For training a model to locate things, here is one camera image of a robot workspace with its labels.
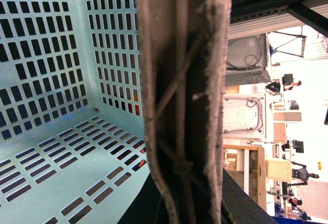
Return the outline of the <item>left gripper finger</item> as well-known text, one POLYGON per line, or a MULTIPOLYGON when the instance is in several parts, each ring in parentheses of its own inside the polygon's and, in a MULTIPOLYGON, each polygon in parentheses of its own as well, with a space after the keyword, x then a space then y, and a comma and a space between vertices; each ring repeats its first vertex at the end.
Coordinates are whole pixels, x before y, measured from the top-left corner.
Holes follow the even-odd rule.
POLYGON ((254 202, 226 170, 223 170, 221 222, 256 224, 277 221, 254 202))

